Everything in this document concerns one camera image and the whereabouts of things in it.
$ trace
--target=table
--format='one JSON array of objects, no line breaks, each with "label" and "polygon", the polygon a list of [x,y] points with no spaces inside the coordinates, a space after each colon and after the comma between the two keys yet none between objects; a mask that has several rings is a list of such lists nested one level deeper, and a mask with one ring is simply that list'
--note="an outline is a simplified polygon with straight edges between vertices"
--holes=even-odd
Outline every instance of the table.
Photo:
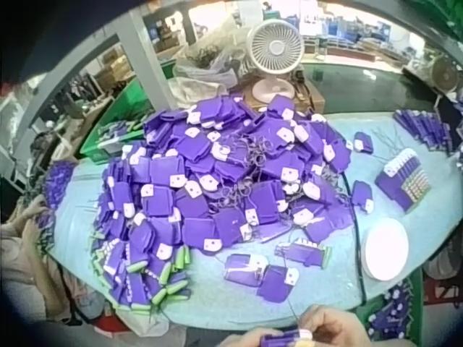
[{"label": "table", "polygon": [[[371,299],[407,277],[443,243],[463,216],[463,176],[456,169],[453,158],[445,153],[429,152],[391,118],[391,113],[340,113],[328,115],[330,124],[348,140],[354,133],[370,134],[375,156],[352,153],[352,162],[346,171],[349,184],[354,180],[366,181],[373,189],[375,210],[370,215],[356,210],[360,234],[382,217],[399,220],[407,230],[410,251],[406,267],[389,282],[378,282],[365,277],[368,298]],[[413,148],[427,173],[432,189],[410,213],[404,214],[395,202],[389,200],[373,183],[383,168],[380,158],[392,158],[394,150],[374,134],[382,131],[397,144],[398,149]],[[90,269],[88,237],[95,217],[95,200],[101,191],[101,172],[105,166],[94,166],[85,161],[76,167],[67,187],[67,194],[56,211],[55,247],[51,254],[78,278],[101,291],[101,284]],[[283,327],[294,324],[311,304],[328,304],[340,309],[351,309],[360,304],[360,290],[355,268],[354,229],[335,231],[323,242],[332,247],[331,259],[325,270],[291,262],[298,267],[300,279],[289,300],[271,304],[255,295],[255,288],[247,288],[223,279],[223,262],[228,254],[252,252],[263,254],[274,265],[283,265],[281,258],[273,256],[275,245],[301,237],[301,231],[284,235],[277,240],[260,244],[252,241],[234,245],[206,257],[192,251],[192,264],[188,269],[192,296],[188,301],[169,303],[163,313],[173,322],[210,329],[248,330],[256,325]]]}]

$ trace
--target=white round disc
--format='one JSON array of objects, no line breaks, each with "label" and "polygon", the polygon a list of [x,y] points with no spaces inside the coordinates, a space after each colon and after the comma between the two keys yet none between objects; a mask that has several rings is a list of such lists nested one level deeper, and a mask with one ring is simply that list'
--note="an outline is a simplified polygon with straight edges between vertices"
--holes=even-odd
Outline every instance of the white round disc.
[{"label": "white round disc", "polygon": [[408,251],[408,237],[403,225],[392,218],[380,219],[363,241],[363,268],[376,280],[392,280],[404,268]]}]

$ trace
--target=black cable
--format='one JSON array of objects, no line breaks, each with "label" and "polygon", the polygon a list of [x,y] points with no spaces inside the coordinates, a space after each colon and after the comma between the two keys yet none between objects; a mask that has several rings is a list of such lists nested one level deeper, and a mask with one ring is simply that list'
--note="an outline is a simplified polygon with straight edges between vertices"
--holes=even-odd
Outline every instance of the black cable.
[{"label": "black cable", "polygon": [[[341,174],[342,180],[344,181],[344,185],[346,186],[347,195],[352,196],[349,182],[347,181],[346,174],[343,172]],[[351,203],[349,203],[349,208],[351,210],[352,219],[354,220],[354,229],[355,229],[355,253],[356,253],[356,260],[355,265],[357,267],[357,275],[359,278],[359,285],[360,285],[360,293],[362,295],[362,306],[367,303],[367,292],[365,290],[365,281],[363,279],[363,271],[362,271],[362,247],[360,242],[360,230],[359,230],[359,223],[357,220],[357,215],[355,213],[354,207]]]}]

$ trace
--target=white fan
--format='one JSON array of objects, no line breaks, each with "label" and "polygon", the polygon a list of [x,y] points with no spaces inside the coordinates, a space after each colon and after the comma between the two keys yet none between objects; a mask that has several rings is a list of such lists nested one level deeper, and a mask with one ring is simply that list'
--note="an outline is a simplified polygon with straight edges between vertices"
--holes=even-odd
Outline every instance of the white fan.
[{"label": "white fan", "polygon": [[247,51],[257,68],[267,74],[252,87],[252,96],[270,103],[277,94],[294,97],[294,87],[277,78],[299,65],[304,55],[304,40],[295,26],[283,20],[265,20],[247,37]]}]

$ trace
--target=person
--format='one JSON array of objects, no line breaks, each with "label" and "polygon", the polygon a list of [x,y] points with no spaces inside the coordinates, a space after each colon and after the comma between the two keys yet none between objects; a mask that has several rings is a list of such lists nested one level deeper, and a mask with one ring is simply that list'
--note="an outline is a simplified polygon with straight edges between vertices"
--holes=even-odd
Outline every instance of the person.
[{"label": "person", "polygon": [[[300,328],[312,332],[313,340],[298,340],[290,347],[413,347],[408,340],[371,342],[353,313],[314,305],[300,319]],[[255,328],[244,335],[230,335],[219,347],[259,347],[264,335],[281,335],[274,329]]]},{"label": "person", "polygon": [[47,210],[43,195],[26,208],[20,199],[10,219],[0,226],[1,287],[26,322],[68,323],[73,317],[70,300],[86,317],[96,318],[103,310],[102,295],[37,249],[40,230],[33,218]]}]

